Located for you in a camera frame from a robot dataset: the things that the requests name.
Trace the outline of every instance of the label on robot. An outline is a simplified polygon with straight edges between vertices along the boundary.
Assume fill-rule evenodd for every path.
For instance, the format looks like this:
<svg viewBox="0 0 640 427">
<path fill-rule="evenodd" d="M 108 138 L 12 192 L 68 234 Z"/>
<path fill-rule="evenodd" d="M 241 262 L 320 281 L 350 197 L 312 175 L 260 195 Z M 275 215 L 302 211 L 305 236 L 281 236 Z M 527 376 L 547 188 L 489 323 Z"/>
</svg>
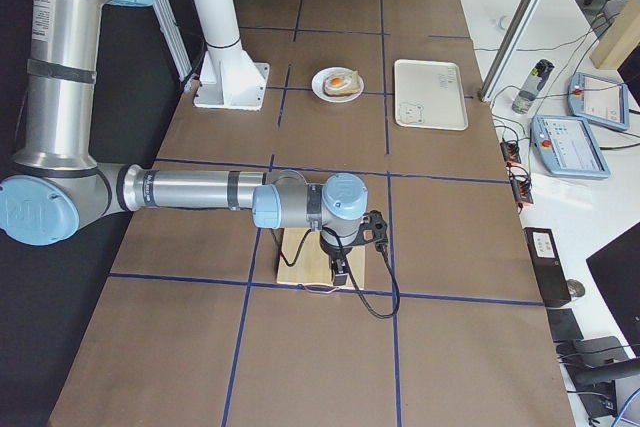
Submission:
<svg viewBox="0 0 640 427">
<path fill-rule="evenodd" d="M 536 247 L 538 257 L 545 259 L 554 259 L 556 257 L 551 244 L 551 236 L 544 232 L 533 233 L 533 244 Z"/>
<path fill-rule="evenodd" d="M 53 12 L 56 0 L 33 0 L 33 24 L 31 38 L 49 42 L 53 28 Z"/>
</svg>

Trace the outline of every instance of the white desk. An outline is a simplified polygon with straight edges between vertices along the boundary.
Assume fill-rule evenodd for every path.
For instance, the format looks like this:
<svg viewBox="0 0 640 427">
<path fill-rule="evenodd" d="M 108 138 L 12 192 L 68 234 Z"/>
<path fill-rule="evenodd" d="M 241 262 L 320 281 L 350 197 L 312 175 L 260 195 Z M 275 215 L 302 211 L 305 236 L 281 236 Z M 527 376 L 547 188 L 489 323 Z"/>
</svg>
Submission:
<svg viewBox="0 0 640 427">
<path fill-rule="evenodd" d="M 465 17 L 476 49 L 497 49 L 500 46 L 505 34 L 504 29 L 508 26 L 508 21 L 519 2 L 520 0 L 462 0 Z M 542 0 L 518 48 L 555 47 L 577 39 L 586 34 L 589 29 L 588 22 L 574 0 Z M 507 85 L 520 87 L 534 64 L 541 58 L 546 58 L 553 62 L 556 68 L 541 96 L 566 93 L 569 78 L 575 70 L 575 66 L 585 50 L 592 46 L 594 40 L 594 34 L 589 34 L 573 56 L 570 65 L 562 73 L 560 71 L 567 64 L 580 42 L 556 50 L 516 52 L 505 75 L 500 80 L 496 92 Z M 496 52 L 476 51 L 476 58 L 483 78 L 486 76 L 495 54 Z M 578 70 L 620 80 L 617 71 L 597 70 L 588 54 Z M 527 116 L 517 115 L 510 108 L 517 92 L 518 89 L 511 88 L 495 99 L 494 113 L 519 121 L 527 130 L 528 136 L 530 118 L 540 105 L 540 101 L 534 103 Z M 633 109 L 638 108 L 633 99 L 630 105 Z M 566 98 L 544 100 L 538 113 L 568 115 Z M 631 117 L 629 132 L 640 134 L 639 116 L 632 115 Z M 519 129 L 515 124 L 512 126 L 516 130 Z M 502 136 L 503 130 L 498 129 L 499 137 Z M 637 139 L 633 137 L 623 136 L 602 128 L 594 127 L 593 130 L 601 146 L 626 145 L 637 142 Z M 505 136 L 513 138 L 513 134 L 508 132 Z M 526 166 L 528 142 L 521 142 L 520 147 Z M 626 344 L 626 340 L 591 277 L 586 259 L 640 221 L 640 202 L 637 200 L 638 184 L 640 183 L 640 169 L 638 168 L 640 149 L 607 151 L 604 155 L 612 174 L 609 179 L 598 181 L 552 177 L 540 163 L 536 153 L 532 152 L 530 169 L 535 204 L 523 210 L 520 220 L 523 227 L 552 229 L 565 277 L 579 280 L 584 284 L 587 291 L 585 297 L 567 307 L 573 309 L 585 339 L 614 335 L 623 344 Z M 628 354 L 631 357 L 634 356 L 630 349 Z M 586 426 L 588 425 L 586 413 L 576 397 L 576 395 L 570 395 L 576 425 Z"/>
</svg>

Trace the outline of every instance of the white plate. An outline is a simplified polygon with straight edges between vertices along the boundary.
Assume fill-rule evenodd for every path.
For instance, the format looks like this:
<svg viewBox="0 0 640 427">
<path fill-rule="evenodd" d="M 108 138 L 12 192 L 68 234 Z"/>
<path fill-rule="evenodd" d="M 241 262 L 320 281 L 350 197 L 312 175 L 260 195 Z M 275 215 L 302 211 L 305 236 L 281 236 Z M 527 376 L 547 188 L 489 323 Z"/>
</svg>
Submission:
<svg viewBox="0 0 640 427">
<path fill-rule="evenodd" d="M 349 102 L 350 100 L 358 98 L 364 91 L 364 80 L 362 80 L 362 77 L 360 76 L 358 76 L 360 90 L 355 94 L 345 95 L 342 97 L 331 97 L 324 93 L 323 85 L 327 77 L 348 72 L 351 72 L 351 70 L 347 69 L 346 67 L 329 67 L 328 69 L 321 70 L 316 75 L 314 75 L 313 80 L 311 80 L 311 88 L 313 89 L 313 93 L 322 100 L 333 103 Z"/>
</svg>

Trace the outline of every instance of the wooden beam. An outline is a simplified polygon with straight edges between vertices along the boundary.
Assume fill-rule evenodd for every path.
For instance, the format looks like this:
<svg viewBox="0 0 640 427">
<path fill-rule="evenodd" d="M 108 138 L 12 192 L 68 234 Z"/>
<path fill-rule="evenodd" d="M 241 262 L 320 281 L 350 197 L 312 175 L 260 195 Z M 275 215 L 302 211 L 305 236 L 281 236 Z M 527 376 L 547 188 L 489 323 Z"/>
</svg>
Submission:
<svg viewBox="0 0 640 427">
<path fill-rule="evenodd" d="M 640 0 L 630 0 L 591 54 L 598 69 L 618 69 L 640 43 Z"/>
</svg>

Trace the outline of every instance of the wooden block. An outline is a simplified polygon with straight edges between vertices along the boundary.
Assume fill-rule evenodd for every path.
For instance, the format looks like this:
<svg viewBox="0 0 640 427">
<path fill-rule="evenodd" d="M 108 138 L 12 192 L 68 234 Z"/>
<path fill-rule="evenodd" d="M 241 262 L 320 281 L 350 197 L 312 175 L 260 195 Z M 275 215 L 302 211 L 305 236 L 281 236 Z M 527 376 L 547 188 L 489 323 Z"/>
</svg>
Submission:
<svg viewBox="0 0 640 427">
<path fill-rule="evenodd" d="M 617 69 L 640 42 L 640 0 L 630 0 L 591 54 L 599 69 Z"/>
<path fill-rule="evenodd" d="M 302 236 L 306 231 L 307 229 L 284 230 L 282 253 L 289 262 L 295 257 Z M 358 287 L 364 289 L 364 246 L 351 249 L 351 252 L 347 254 L 347 259 Z M 276 281 L 279 284 L 287 285 L 333 287 L 329 257 L 320 248 L 320 232 L 309 234 L 300 252 L 300 257 L 293 267 L 288 267 L 280 258 Z M 351 280 L 347 279 L 346 285 L 341 288 L 353 290 Z"/>
</svg>

